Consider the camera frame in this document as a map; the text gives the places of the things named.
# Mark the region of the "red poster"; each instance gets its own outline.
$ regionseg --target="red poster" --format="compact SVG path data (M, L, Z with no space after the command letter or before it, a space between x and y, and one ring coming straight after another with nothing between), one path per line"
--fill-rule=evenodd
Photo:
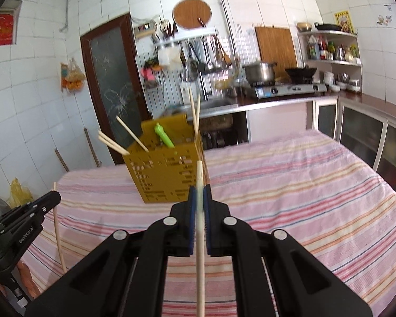
M13 39L13 15L0 14L0 45L10 45Z

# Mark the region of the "brown wooden door frame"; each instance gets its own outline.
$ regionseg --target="brown wooden door frame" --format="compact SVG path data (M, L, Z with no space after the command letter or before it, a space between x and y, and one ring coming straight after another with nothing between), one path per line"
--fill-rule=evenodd
M94 110L95 113L97 114L98 123L100 125L102 132L104 132L113 140L115 140L115 137L113 131L111 130L106 109L104 108L104 105L102 103L100 89L98 86L97 77L95 75L94 63L92 61L91 47L89 44L90 41L93 40L94 38L116 27L120 28L121 36L123 40L123 48L125 50L126 63L128 65L130 79L132 81L132 87L137 96L136 101L138 103L139 113L142 120L148 120L151 118L151 115L147 109L147 103L145 102L144 92L142 91L142 85L140 82L138 69L136 67L136 62L135 62L136 49L135 49L135 43L134 43L134 37L133 37L131 25L132 24L131 24L130 13L128 13L117 19L109 21L108 23L105 23L104 25L101 25L96 29L93 29L92 31L88 32L87 34L81 36L82 58L85 66L89 92L91 94ZM109 151L115 164L124 163L122 156L118 152L112 149L109 149Z

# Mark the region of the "gas stove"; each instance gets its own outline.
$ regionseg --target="gas stove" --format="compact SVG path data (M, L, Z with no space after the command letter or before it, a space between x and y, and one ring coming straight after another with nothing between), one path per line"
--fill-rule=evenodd
M327 87L323 83L311 84L275 84L272 86L249 86L244 89L248 97L265 99L268 97L309 94L327 92Z

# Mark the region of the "wooden stick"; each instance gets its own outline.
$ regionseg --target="wooden stick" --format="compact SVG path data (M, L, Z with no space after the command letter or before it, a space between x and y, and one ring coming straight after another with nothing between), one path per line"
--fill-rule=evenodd
M53 190L57 191L56 183L53 184ZM54 231L56 232L57 251L59 252L60 263L62 264L63 274L66 274L66 272L68 270L66 268L66 263L64 262L62 241L60 239L59 218L58 218L58 215L57 215L57 207L55 207L53 209L53 216L54 216Z
M197 113L196 113L197 129L195 130L195 136L198 136L198 134L199 134L199 113L200 112L201 112L201 94L198 95Z
M89 145L89 149L91 150L92 157L94 158L95 165L97 168L101 167L100 161L98 161L97 155L95 154L94 148L92 147L91 138L89 137L89 133L87 128L84 128L83 131L85 132L85 137L87 138L87 142Z
M205 310L205 221L204 221L204 171L202 161L197 161L197 211L195 222L197 268L197 317Z
M191 102L192 122L194 124L195 134L197 134L197 117L195 115L194 97L192 95L192 89L190 86L189 86L189 100Z
M121 145L117 144L114 140L112 140L110 137L107 135L103 134L100 130L98 130L98 135L101 136L104 140L107 141L106 145L111 144L113 147L111 147L113 150L117 151L119 154L123 155L129 155L129 152L123 148Z
M119 154L121 154L122 156L126 156L129 155L129 152L126 150L121 150L120 148L118 148L117 146L115 146L113 143L110 143L108 140L104 139L103 137L101 137L100 135L98 136L98 140L103 142L105 145L107 145L109 148L113 149L114 151L118 152Z
M122 125L127 132L133 137L134 140L141 146L142 149L144 149L146 152L149 152L147 147L139 140L139 138L133 133L131 129L123 122L122 119L119 118L119 116L116 116L116 120Z
M66 163L64 162L63 157L60 155L60 152L57 149L54 149L54 152L56 153L57 158L59 159L60 163L62 164L64 170L66 170L66 172L68 173L69 172L69 168L66 165Z

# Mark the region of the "stainless steel pot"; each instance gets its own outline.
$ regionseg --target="stainless steel pot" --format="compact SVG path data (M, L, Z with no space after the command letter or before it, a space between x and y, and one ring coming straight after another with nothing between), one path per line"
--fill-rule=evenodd
M274 82L275 81L275 70L274 67L277 63L265 63L256 61L253 63L249 63L248 65L244 65L245 68L245 77L247 81L252 84L255 82Z

